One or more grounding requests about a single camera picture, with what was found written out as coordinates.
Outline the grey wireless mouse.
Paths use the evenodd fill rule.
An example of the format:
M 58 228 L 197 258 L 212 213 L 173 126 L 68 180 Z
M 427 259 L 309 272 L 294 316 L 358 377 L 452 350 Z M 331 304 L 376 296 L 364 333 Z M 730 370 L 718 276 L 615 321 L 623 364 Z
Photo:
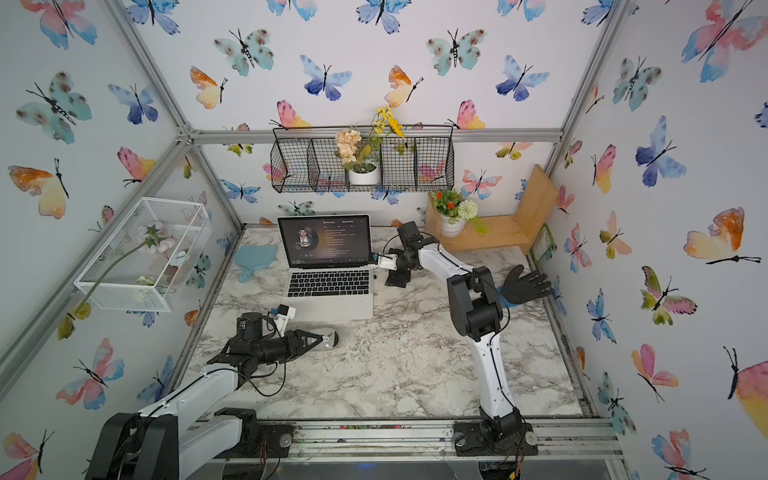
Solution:
M 336 330 L 325 329 L 319 335 L 321 336 L 321 341 L 317 346 L 318 349 L 333 350 L 338 346 L 340 338 Z

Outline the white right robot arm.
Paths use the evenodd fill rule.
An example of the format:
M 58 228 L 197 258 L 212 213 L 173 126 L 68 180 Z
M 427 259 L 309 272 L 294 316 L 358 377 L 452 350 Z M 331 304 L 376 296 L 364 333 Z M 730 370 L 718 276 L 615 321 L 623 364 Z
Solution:
M 386 253 L 376 266 L 398 274 L 423 269 L 445 282 L 451 321 L 472 352 L 482 424 L 494 439 L 522 431 L 523 419 L 513 402 L 501 355 L 503 303 L 488 268 L 471 267 L 437 244 L 416 253 Z

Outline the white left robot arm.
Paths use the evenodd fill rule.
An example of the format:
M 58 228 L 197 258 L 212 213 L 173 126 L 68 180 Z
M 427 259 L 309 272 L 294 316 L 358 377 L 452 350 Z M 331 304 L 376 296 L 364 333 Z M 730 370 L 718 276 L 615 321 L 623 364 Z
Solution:
M 135 413 L 119 413 L 102 427 L 87 479 L 186 479 L 241 442 L 245 420 L 226 415 L 192 427 L 220 400 L 255 378 L 264 364 L 286 364 L 321 347 L 335 348 L 338 333 L 244 327 L 188 385 Z

